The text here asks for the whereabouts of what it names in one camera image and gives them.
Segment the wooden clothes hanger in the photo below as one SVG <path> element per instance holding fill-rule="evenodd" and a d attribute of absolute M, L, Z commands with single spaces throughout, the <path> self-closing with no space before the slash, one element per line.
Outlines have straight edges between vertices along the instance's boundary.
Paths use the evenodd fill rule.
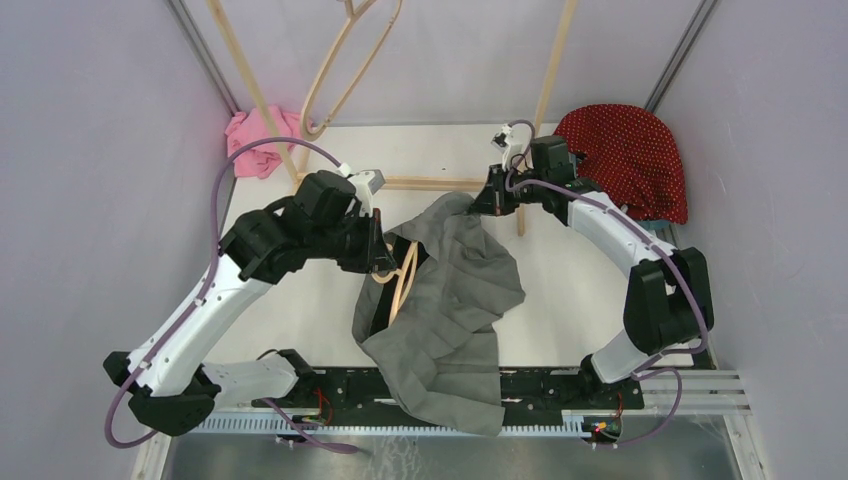
<path fill-rule="evenodd" d="M 372 273 L 371 278 L 380 285 L 386 285 L 391 280 L 396 280 L 389 308 L 387 325 L 391 326 L 398 315 L 400 308 L 408 298 L 414 277 L 418 269 L 419 242 L 412 241 L 406 251 L 402 265 L 386 274 Z"/>

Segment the grey pleated skirt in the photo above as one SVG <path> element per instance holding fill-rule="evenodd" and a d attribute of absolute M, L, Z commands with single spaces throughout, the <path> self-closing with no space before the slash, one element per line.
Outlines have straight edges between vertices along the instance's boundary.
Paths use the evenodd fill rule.
<path fill-rule="evenodd" d="M 470 212 L 465 192 L 437 198 L 387 232 L 393 243 L 417 242 L 427 257 L 394 322 L 378 309 L 385 286 L 365 278 L 352 336 L 380 371 L 406 414 L 465 433 L 496 436 L 501 404 L 498 337 L 493 327 L 526 294 L 517 262 Z"/>

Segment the red polka dot cloth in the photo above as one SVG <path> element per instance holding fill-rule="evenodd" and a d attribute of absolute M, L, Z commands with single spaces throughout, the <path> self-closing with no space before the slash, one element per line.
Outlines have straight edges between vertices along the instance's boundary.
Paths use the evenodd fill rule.
<path fill-rule="evenodd" d="M 593 104 L 567 113 L 554 129 L 598 184 L 636 221 L 688 222 L 686 180 L 671 130 L 633 105 Z"/>

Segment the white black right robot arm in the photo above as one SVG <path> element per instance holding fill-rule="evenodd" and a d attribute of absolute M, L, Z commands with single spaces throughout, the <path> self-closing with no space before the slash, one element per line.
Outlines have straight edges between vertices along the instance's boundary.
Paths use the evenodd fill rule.
<path fill-rule="evenodd" d="M 626 215 L 598 184 L 579 176 L 580 159 L 563 138 L 524 144 L 504 126 L 492 142 L 501 160 L 489 166 L 472 212 L 505 216 L 539 204 L 627 277 L 622 330 L 581 368 L 577 392 L 585 405 L 606 406 L 617 396 L 617 382 L 643 378 L 663 357 L 706 349 L 714 317 L 707 262 L 698 249 L 662 241 Z"/>

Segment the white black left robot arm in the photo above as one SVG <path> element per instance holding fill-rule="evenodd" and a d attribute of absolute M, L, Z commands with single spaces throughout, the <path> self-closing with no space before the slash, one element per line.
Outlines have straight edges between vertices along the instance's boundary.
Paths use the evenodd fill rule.
<path fill-rule="evenodd" d="M 179 309 L 143 345 L 104 360 L 110 379 L 129 394 L 135 419 L 180 436 L 212 412 L 241 403 L 282 398 L 294 407 L 307 404 L 315 391 L 312 370 L 292 349 L 230 364 L 206 357 L 253 303 L 309 260 L 332 260 L 358 274 L 394 269 L 373 205 L 384 183 L 379 170 L 319 170 L 294 194 L 241 214 Z"/>

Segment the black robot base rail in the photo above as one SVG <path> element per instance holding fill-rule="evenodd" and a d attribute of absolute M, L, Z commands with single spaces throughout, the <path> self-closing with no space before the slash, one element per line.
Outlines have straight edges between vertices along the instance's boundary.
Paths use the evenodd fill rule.
<path fill-rule="evenodd" d="M 601 416 L 642 410 L 641 385 L 622 380 L 590 392 L 573 369 L 504 367 L 500 370 L 506 426 L 554 426 L 565 410 Z M 317 411 L 330 426 L 425 427 L 393 403 L 375 367 L 317 367 L 274 403 L 288 413 Z"/>

